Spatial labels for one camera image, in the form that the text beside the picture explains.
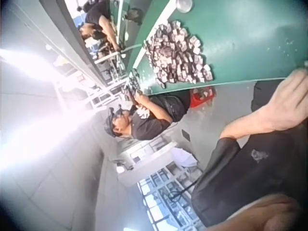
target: cap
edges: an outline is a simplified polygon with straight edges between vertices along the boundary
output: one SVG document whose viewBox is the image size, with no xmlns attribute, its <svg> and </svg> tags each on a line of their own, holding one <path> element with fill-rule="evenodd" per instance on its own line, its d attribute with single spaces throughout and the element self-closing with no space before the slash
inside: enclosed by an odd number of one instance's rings
<svg viewBox="0 0 308 231">
<path fill-rule="evenodd" d="M 122 114 L 122 108 L 121 105 L 119 104 L 119 110 L 117 110 L 116 113 L 114 113 L 114 108 L 113 107 L 109 107 L 108 109 L 108 117 L 105 119 L 105 123 L 104 123 L 104 129 L 107 132 L 108 135 L 112 136 L 112 137 L 116 137 L 115 133 L 114 133 L 114 125 L 112 123 L 113 119 L 117 117 L 117 115 L 121 115 Z"/>
</svg>

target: finger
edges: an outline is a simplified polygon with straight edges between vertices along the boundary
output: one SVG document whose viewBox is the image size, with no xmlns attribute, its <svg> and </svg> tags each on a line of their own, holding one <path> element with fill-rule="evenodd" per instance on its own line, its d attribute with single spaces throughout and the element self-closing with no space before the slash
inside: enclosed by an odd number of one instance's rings
<svg viewBox="0 0 308 231">
<path fill-rule="evenodd" d="M 308 93 L 308 77 L 302 79 L 300 84 L 297 86 L 296 89 L 290 95 L 290 102 L 294 103 L 297 107 Z"/>
<path fill-rule="evenodd" d="M 301 118 L 302 121 L 308 118 L 308 92 L 303 97 L 303 99 L 298 103 L 296 110 L 302 116 Z"/>
<path fill-rule="evenodd" d="M 294 70 L 284 81 L 281 82 L 281 85 L 285 88 L 285 94 L 291 94 L 305 78 L 307 78 L 307 70 L 297 69 Z"/>
</svg>

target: green work surface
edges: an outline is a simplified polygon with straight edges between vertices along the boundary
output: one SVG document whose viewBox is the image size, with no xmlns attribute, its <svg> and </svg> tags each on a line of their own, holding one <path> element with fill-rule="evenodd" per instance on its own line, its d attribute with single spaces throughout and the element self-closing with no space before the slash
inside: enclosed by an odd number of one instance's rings
<svg viewBox="0 0 308 231">
<path fill-rule="evenodd" d="M 307 60 L 307 11 L 294 0 L 194 0 L 179 20 L 202 43 L 214 81 L 167 84 L 162 89 L 144 56 L 138 66 L 141 89 L 159 94 L 245 81 L 284 78 Z"/>
<path fill-rule="evenodd" d="M 148 37 L 154 24 L 156 23 L 158 17 L 160 16 L 161 12 L 164 10 L 168 2 L 169 0 L 152 0 L 148 11 L 143 18 L 143 22 L 140 27 L 139 33 L 136 37 L 134 45 L 142 44 L 143 41 Z M 128 72 L 131 71 L 135 63 L 135 60 L 140 52 L 140 49 L 141 47 L 135 48 L 134 50 L 132 50 L 131 55 L 129 57 L 129 63 L 126 67 Z"/>
</svg>

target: printed logo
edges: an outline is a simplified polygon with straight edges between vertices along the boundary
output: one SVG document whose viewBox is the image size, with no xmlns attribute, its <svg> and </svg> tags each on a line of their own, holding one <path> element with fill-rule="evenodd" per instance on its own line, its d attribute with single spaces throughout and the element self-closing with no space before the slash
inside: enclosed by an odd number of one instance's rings
<svg viewBox="0 0 308 231">
<path fill-rule="evenodd" d="M 257 150 L 252 150 L 251 152 L 252 158 L 259 163 L 261 160 L 268 158 L 268 154 L 266 152 L 259 152 Z"/>
</svg>

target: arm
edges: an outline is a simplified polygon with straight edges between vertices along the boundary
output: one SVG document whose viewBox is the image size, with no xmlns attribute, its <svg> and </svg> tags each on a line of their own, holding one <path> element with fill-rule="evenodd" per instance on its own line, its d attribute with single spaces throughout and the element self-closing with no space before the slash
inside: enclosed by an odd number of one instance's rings
<svg viewBox="0 0 308 231">
<path fill-rule="evenodd" d="M 110 22 L 102 15 L 99 19 L 99 24 L 103 28 L 104 33 L 107 35 L 107 38 L 112 43 L 114 49 L 117 51 L 119 50 L 119 46 L 116 42 L 116 33 L 113 30 Z"/>
<path fill-rule="evenodd" d="M 170 124 L 172 123 L 171 116 L 163 108 L 151 102 L 150 100 L 144 103 L 143 106 L 149 109 L 157 119 L 163 119 Z"/>
<path fill-rule="evenodd" d="M 293 71 L 275 90 L 270 101 L 250 115 L 228 124 L 220 138 L 294 128 L 308 117 L 308 71 Z"/>
<path fill-rule="evenodd" d="M 220 138 L 239 139 L 248 135 L 274 131 L 269 120 L 264 116 L 263 110 L 264 108 L 260 108 L 229 123 L 222 131 Z"/>
<path fill-rule="evenodd" d="M 137 101 L 137 103 L 149 109 L 154 114 L 156 119 L 159 119 L 159 120 L 163 119 L 170 124 L 173 122 L 171 116 L 163 108 L 151 102 L 149 97 L 147 97 L 146 95 L 143 95 L 142 93 L 137 92 L 135 96 L 135 100 Z"/>
</svg>

